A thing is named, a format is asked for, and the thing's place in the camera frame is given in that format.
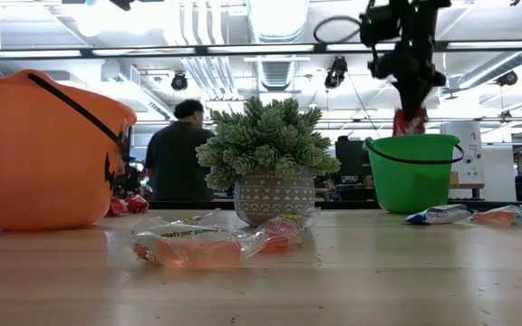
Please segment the black handle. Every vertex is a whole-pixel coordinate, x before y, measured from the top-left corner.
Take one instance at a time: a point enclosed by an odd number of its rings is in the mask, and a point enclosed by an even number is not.
[[[367,139],[365,141],[365,144],[368,147],[368,149],[370,149],[372,152],[374,152],[375,154],[377,154],[377,155],[379,155],[379,156],[381,156],[383,158],[392,160],[394,162],[406,163],[406,164],[418,164],[418,165],[452,164],[452,163],[459,162],[459,161],[461,161],[464,158],[464,149],[462,149],[462,147],[459,146],[459,144],[454,145],[454,147],[457,148],[460,151],[460,154],[461,154],[460,158],[454,158],[454,159],[449,159],[449,160],[436,160],[436,161],[418,160],[418,159],[406,159],[406,158],[395,158],[395,157],[392,157],[390,155],[386,155],[386,154],[380,152],[378,149],[375,149],[372,146],[372,140],[371,139]]]
[[[29,73],[27,75],[29,79],[31,79],[33,82],[35,82],[38,86],[45,89],[46,91],[49,91],[53,96],[60,99],[60,101],[66,103],[69,105],[72,109],[76,110],[78,113],[82,114],[82,116],[87,119],[89,122],[91,122],[94,126],[96,126],[101,132],[103,132],[106,136],[108,136],[110,139],[112,139],[113,142],[116,143],[118,148],[121,150],[121,152],[124,152],[124,143],[123,138],[124,134],[121,133],[120,135],[116,135],[108,126],[106,126],[102,121],[100,121],[98,118],[96,118],[93,114],[91,114],[88,110],[86,110],[82,105],[78,104],[78,102],[72,100],[68,95],[66,95],[64,92],[58,90],[55,88],[51,83],[47,82],[42,77],[34,74]]]

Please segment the succulent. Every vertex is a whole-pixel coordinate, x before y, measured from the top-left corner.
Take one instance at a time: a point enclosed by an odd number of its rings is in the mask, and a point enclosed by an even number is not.
[[[339,161],[326,153],[330,140],[314,132],[322,117],[319,109],[302,113],[293,99],[264,106],[257,97],[245,107],[244,114],[213,112],[217,135],[197,147],[198,163],[212,167],[209,187],[226,190],[260,168],[274,170],[282,179],[301,168],[316,175],[339,170]]]

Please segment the wooden table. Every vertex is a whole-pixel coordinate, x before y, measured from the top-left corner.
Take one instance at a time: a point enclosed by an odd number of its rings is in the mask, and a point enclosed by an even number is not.
[[[130,229],[144,217],[0,234],[0,325],[522,326],[522,226],[420,227],[381,211],[324,211],[287,253],[188,272],[131,253]]]

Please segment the man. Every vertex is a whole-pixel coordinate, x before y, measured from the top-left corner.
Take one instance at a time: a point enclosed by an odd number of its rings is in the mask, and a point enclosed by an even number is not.
[[[215,134],[203,129],[204,108],[199,101],[183,101],[174,116],[178,121],[152,136],[146,154],[153,199],[209,201],[213,197],[205,183],[209,168],[198,164],[195,147]]]

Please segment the white patterned pot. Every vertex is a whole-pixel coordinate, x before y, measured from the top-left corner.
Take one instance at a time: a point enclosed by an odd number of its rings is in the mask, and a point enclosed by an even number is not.
[[[314,175],[304,169],[283,180],[274,171],[259,170],[236,182],[234,197],[239,218],[257,226],[279,214],[314,207]]]

